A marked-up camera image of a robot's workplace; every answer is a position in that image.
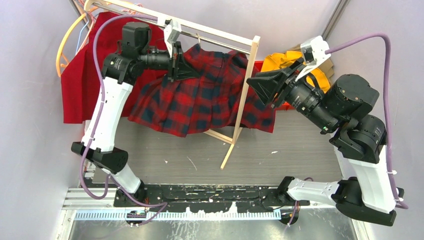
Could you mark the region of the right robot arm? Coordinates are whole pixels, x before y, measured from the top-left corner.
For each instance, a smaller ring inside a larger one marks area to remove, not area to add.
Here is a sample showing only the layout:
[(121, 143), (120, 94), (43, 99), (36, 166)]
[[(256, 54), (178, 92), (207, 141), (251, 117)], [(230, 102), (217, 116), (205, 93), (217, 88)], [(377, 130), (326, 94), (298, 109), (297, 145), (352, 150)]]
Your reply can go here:
[(289, 103), (316, 125), (321, 134), (352, 165), (355, 176), (334, 182), (317, 182), (286, 176), (276, 190), (283, 205), (313, 201), (336, 207), (358, 221), (391, 227), (396, 205), (404, 195), (392, 189), (387, 169), (388, 133), (384, 122), (371, 115), (379, 92), (357, 74), (340, 76), (327, 92), (301, 75), (302, 59), (288, 67), (257, 73), (247, 79), (259, 99), (275, 107)]

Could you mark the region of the red skirt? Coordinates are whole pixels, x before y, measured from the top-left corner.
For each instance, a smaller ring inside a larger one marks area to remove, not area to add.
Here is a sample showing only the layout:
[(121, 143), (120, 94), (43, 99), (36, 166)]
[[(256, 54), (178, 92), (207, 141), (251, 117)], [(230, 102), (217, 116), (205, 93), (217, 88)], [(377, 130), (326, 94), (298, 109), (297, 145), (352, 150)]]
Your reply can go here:
[[(89, 42), (71, 60), (61, 74), (61, 91), (63, 104), (63, 122), (65, 124), (81, 124), (91, 120), (100, 93), (100, 82), (93, 58), (93, 41), (98, 29), (107, 20), (118, 16), (113, 12), (101, 12), (89, 33)], [(97, 42), (97, 58), (100, 69), (107, 55), (118, 49), (118, 41), (122, 39), (122, 28), (128, 22), (141, 22), (135, 18), (121, 18), (109, 23), (101, 32)], [(165, 50), (163, 30), (149, 24), (151, 28), (150, 46)], [(135, 105), (141, 89), (148, 83), (163, 77), (167, 70), (146, 70), (137, 79), (124, 108), (122, 117), (128, 117)]]

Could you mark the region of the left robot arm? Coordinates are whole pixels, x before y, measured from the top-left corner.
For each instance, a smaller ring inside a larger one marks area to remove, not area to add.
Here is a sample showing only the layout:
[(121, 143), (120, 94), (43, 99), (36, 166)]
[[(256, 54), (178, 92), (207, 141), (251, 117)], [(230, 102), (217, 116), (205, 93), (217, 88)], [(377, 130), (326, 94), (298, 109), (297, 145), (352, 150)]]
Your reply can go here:
[(166, 80), (175, 82), (197, 78), (199, 74), (183, 56), (178, 37), (181, 25), (171, 19), (163, 30), (165, 50), (150, 45), (152, 30), (144, 22), (128, 22), (122, 28), (122, 39), (116, 53), (109, 54), (100, 67), (95, 67), (100, 89), (88, 129), (71, 151), (111, 175), (133, 206), (146, 200), (145, 185), (128, 165), (129, 154), (115, 147), (115, 135), (124, 105), (137, 79), (145, 70), (166, 70)]

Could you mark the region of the dark plaid garment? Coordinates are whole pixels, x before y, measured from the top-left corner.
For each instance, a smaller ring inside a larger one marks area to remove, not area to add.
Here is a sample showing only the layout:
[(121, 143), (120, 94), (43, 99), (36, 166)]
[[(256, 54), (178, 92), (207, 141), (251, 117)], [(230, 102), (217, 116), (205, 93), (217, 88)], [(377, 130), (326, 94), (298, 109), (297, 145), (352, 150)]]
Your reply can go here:
[(236, 122), (247, 70), (244, 53), (207, 51), (198, 44), (184, 52), (199, 78), (145, 85), (129, 121), (177, 137), (232, 126)]

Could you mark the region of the wooden clothes rack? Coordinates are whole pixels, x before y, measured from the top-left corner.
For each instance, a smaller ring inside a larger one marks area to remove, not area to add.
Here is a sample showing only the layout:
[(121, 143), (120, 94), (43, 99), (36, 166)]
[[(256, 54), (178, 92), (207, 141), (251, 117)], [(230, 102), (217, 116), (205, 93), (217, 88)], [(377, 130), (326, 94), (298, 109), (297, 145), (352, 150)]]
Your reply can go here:
[(125, 15), (109, 18), (90, 38), (89, 94), (98, 97), (71, 151), (107, 173), (122, 172), (128, 161), (115, 146), (122, 117), (181, 138), (227, 126), (234, 137), (242, 127), (273, 131), (274, 112), (245, 84), (257, 69), (244, 53), (207, 51), (199, 43), (183, 50), (166, 29)]

